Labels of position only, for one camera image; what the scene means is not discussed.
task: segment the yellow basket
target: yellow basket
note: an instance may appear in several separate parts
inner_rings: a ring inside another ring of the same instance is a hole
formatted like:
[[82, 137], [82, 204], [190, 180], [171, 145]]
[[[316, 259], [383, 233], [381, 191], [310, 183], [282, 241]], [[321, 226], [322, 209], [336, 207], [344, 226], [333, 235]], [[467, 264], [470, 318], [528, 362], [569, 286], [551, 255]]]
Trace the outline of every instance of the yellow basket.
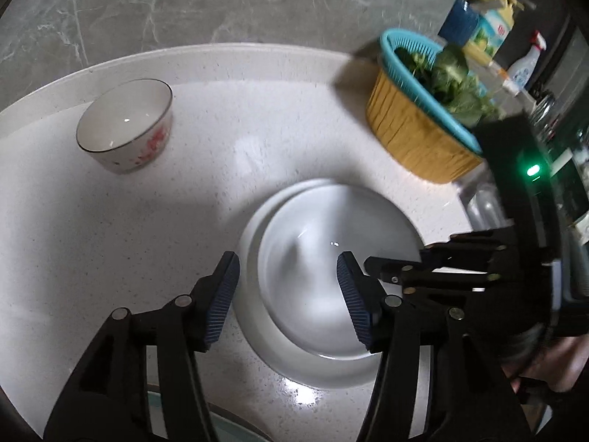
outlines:
[[382, 69], [366, 107], [366, 119], [399, 163], [432, 183], [450, 183], [482, 162], [413, 104]]

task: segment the white countertop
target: white countertop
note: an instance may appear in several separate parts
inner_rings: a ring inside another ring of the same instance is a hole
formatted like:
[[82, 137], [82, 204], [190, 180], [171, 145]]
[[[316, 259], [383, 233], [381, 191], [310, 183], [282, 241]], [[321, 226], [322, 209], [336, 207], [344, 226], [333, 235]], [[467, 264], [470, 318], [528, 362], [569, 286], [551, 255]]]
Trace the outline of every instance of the white countertop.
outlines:
[[[96, 96], [142, 76], [172, 85], [170, 142], [149, 166], [111, 174], [77, 147], [75, 127]], [[374, 79], [372, 65], [338, 53], [205, 45], [104, 63], [0, 113], [0, 385], [37, 432], [114, 308], [156, 309], [190, 290], [290, 184], [370, 187], [425, 243], [470, 230], [454, 187], [409, 174], [364, 123]], [[232, 311], [197, 360], [207, 399], [277, 442], [355, 440], [372, 391], [286, 380]]]

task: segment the white bowl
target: white bowl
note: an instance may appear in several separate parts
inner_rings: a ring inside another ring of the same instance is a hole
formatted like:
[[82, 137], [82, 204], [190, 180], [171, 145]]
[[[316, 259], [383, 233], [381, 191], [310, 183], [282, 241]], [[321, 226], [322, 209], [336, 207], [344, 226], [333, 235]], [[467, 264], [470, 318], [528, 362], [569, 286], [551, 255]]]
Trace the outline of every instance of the white bowl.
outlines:
[[172, 97], [172, 88], [157, 79], [136, 79], [107, 91], [80, 118], [78, 145], [111, 171], [148, 163], [170, 135]]
[[319, 389], [373, 383], [381, 355], [373, 354], [359, 359], [328, 359], [298, 347], [276, 326], [264, 306], [257, 263], [262, 236], [279, 209], [297, 194], [328, 184], [335, 184], [335, 181], [318, 179], [289, 186], [268, 199], [255, 212], [239, 241], [237, 252], [241, 272], [233, 297], [239, 326], [260, 359], [287, 379]]
[[[260, 293], [294, 344], [337, 360], [369, 357], [358, 341], [336, 276], [338, 255], [420, 261], [422, 240], [389, 200], [366, 188], [330, 185], [294, 196], [268, 224], [258, 255]], [[385, 285], [401, 296], [399, 286]]]

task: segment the white plate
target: white plate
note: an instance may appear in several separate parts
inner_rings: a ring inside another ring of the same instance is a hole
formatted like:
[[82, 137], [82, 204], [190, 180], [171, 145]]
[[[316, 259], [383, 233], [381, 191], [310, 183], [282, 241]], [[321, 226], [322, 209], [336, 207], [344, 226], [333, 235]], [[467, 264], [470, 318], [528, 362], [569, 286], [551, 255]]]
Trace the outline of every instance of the white plate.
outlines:
[[325, 389], [353, 387], [373, 381], [380, 354], [329, 359], [293, 343], [273, 322], [262, 301], [257, 255], [266, 227], [285, 202], [305, 190], [333, 183], [324, 179], [295, 184], [275, 194], [258, 209], [243, 232], [237, 249], [241, 275], [233, 298], [233, 307], [244, 336], [267, 365], [294, 382]]
[[[261, 297], [278, 328], [307, 352], [330, 359], [370, 353], [358, 341], [336, 263], [352, 251], [420, 261], [423, 243], [407, 217], [372, 190], [343, 184], [309, 189], [281, 207], [264, 232], [258, 254]], [[385, 285], [401, 296], [399, 286]]]

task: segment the blue plastic basket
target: blue plastic basket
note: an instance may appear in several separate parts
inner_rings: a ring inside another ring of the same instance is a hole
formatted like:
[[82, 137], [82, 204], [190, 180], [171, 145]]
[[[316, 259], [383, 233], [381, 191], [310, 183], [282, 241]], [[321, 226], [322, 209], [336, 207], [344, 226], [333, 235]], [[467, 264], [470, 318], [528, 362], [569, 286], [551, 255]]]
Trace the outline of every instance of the blue plastic basket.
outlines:
[[405, 48], [409, 53], [416, 51], [423, 53], [428, 57], [430, 64], [434, 63], [434, 59], [442, 51], [442, 47], [429, 38], [408, 30], [391, 29], [381, 36], [383, 66], [387, 70], [390, 80], [435, 123], [454, 136], [467, 149], [480, 155], [482, 153], [481, 147], [472, 133], [437, 102], [401, 62], [395, 54], [395, 50], [399, 47]]

